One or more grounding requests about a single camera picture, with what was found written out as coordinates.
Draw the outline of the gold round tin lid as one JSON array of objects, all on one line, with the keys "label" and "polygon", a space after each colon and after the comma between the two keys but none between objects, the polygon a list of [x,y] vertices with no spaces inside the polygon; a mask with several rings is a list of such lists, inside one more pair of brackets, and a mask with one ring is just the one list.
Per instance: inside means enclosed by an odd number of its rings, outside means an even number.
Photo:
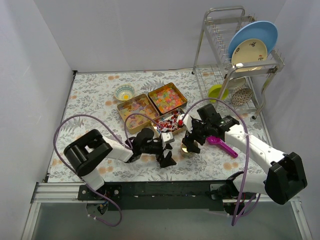
[{"label": "gold round tin lid", "polygon": [[183,143],[180,145],[180,152],[184,158],[190,158],[191,156],[195,155],[194,152],[187,151],[187,147]]}]

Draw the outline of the tin of star candies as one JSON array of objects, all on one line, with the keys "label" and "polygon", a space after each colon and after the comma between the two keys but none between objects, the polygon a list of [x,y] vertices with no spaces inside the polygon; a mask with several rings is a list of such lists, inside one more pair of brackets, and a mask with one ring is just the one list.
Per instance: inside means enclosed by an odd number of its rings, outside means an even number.
[{"label": "tin of star candies", "polygon": [[161,115],[177,108],[185,108],[188,103],[188,100],[172,82],[149,92],[148,97]]}]

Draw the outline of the patterned ceramic bowl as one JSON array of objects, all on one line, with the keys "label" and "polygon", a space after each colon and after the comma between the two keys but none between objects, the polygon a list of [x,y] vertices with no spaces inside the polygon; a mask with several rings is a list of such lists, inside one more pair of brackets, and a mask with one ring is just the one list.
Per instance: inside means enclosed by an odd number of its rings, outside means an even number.
[{"label": "patterned ceramic bowl", "polygon": [[115,89],[114,96],[119,101],[128,101],[135,96],[135,89],[130,84],[119,85]]}]

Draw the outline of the lime green bowl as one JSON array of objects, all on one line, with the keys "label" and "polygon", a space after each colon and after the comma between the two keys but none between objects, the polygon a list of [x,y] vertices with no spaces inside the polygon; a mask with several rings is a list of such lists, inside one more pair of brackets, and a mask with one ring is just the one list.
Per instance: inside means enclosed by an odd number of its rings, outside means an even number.
[{"label": "lime green bowl", "polygon": [[[222,88],[221,84],[215,84],[213,85],[209,90],[208,90],[208,97],[209,98],[215,98],[217,99],[219,96],[219,92]],[[225,100],[227,98],[227,96],[229,95],[229,90],[226,89],[222,95],[222,100]]]}]

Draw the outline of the patterned dark bowl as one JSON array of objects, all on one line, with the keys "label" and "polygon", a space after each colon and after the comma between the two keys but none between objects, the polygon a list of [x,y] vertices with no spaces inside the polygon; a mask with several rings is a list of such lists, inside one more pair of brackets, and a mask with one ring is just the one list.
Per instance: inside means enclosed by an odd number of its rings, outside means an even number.
[{"label": "patterned dark bowl", "polygon": [[236,87],[232,93],[231,103],[235,106],[244,105],[253,97],[253,91],[248,87]]}]

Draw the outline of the floral tablecloth mat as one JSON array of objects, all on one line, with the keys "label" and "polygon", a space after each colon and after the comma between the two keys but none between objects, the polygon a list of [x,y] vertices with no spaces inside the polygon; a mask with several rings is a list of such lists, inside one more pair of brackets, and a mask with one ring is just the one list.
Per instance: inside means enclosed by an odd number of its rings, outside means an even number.
[{"label": "floral tablecloth mat", "polygon": [[[190,114],[197,118],[197,109],[204,105],[196,77],[189,71],[77,73],[75,75],[64,118],[66,123],[57,137],[57,153],[51,157],[50,183],[78,182],[69,170],[64,149],[87,132],[97,129],[111,143],[123,142],[124,121],[118,112],[116,88],[129,84],[135,94],[147,94],[168,83],[173,83],[187,99]],[[105,159],[98,171],[107,182],[200,181],[222,180],[243,170],[245,154],[237,158],[214,145],[205,144],[200,154],[186,154],[181,149],[185,133],[179,132],[172,144],[176,165],[162,168],[155,156],[144,154],[133,163]]]}]

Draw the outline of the magenta plastic scoop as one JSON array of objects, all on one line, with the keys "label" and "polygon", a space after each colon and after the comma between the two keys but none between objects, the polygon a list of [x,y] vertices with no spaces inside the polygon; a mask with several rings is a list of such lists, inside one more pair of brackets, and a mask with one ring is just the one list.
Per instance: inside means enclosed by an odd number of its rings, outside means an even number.
[{"label": "magenta plastic scoop", "polygon": [[206,141],[208,142],[209,145],[217,146],[218,148],[223,150],[225,153],[227,153],[231,157],[233,158],[238,157],[238,154],[219,137],[209,136],[206,138]]}]

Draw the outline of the tin of jelly candies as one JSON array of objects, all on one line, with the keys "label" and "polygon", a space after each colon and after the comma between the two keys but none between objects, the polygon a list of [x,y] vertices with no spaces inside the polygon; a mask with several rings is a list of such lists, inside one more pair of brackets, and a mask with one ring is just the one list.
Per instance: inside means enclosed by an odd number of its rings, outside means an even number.
[{"label": "tin of jelly candies", "polygon": [[125,121],[129,115],[134,114],[129,117],[126,122],[127,131],[130,134],[138,133],[142,128],[151,123],[148,118],[137,114],[146,115],[153,120],[160,116],[160,113],[146,94],[140,94],[118,104],[117,110],[123,121]]}]

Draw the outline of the tin of lollipops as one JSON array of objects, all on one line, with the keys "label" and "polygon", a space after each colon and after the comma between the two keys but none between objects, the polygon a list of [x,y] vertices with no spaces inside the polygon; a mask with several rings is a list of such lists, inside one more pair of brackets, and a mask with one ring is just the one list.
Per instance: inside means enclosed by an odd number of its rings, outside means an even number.
[{"label": "tin of lollipops", "polygon": [[161,130],[163,128],[168,129],[172,132],[173,135],[183,132],[185,127],[178,126],[178,118],[180,115],[183,115],[185,112],[182,108],[178,107],[170,112],[167,112],[154,119],[154,122],[151,122],[151,127],[153,128],[155,134],[160,136]]}]

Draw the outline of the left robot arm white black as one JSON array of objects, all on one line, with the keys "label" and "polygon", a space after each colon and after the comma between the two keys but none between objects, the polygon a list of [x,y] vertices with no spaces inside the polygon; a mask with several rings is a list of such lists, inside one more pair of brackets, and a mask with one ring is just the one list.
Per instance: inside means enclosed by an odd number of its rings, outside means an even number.
[{"label": "left robot arm white black", "polygon": [[72,165],[76,175],[90,186],[89,194],[95,200],[106,196],[105,181],[98,171],[98,165],[104,159],[119,160],[124,163],[133,163],[141,155],[154,155],[161,168],[176,165],[172,158],[171,143],[174,142],[172,132],[161,132],[159,137],[154,137],[150,128],[143,128],[136,136],[125,141],[133,149],[127,149],[115,141],[107,139],[97,130],[93,129],[69,144],[63,151],[64,156]]}]

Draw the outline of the cream plate with flowers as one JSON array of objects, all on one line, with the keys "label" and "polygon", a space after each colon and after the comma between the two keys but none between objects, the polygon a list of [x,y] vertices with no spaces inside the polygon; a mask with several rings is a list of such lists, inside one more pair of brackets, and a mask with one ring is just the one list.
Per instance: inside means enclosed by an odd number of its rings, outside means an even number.
[{"label": "cream plate with flowers", "polygon": [[267,47],[263,41],[251,38],[243,41],[234,50],[231,63],[232,65],[265,61],[268,56]]}]

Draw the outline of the metal dish rack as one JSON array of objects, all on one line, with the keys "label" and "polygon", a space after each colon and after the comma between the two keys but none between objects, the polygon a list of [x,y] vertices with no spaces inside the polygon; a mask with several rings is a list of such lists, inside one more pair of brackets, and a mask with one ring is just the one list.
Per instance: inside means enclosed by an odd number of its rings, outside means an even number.
[{"label": "metal dish rack", "polygon": [[218,97],[222,98],[227,85],[233,79],[244,78],[245,86],[253,91],[248,102],[233,108],[241,114],[251,114],[256,120],[262,117],[267,103],[266,90],[276,74],[285,64],[281,54],[272,49],[264,63],[248,62],[244,68],[235,66],[231,61],[229,45],[232,38],[243,28],[257,22],[254,15],[246,14],[241,5],[210,8],[203,16],[192,74],[195,76],[202,98],[208,96],[209,88],[221,84]]}]

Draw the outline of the blue plate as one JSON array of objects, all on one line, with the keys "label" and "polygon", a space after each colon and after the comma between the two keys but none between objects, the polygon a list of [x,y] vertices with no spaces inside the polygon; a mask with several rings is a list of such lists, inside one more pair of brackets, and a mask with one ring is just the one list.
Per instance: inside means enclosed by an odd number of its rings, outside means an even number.
[{"label": "blue plate", "polygon": [[236,47],[248,39],[261,40],[267,49],[269,55],[276,46],[278,40],[278,29],[270,21],[255,21],[242,27],[230,40],[228,46],[228,56],[231,58]]}]

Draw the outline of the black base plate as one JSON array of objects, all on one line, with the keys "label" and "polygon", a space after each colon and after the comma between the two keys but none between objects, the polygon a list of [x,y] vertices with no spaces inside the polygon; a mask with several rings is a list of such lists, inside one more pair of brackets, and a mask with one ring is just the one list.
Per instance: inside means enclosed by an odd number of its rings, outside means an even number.
[{"label": "black base plate", "polygon": [[223,211],[224,203],[235,203],[238,194],[227,191],[225,180],[106,182],[97,193],[86,185],[78,190],[77,200],[99,203],[102,194],[121,210]]}]

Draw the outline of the white bowl in rack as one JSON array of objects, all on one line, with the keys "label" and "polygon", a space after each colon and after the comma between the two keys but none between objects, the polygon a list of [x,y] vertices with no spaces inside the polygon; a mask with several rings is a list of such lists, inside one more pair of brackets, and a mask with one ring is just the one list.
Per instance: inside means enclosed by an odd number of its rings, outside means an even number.
[{"label": "white bowl in rack", "polygon": [[245,77],[232,78],[231,80],[228,81],[228,84],[226,87],[228,90],[233,90],[237,87],[243,86],[245,83],[246,83]]}]

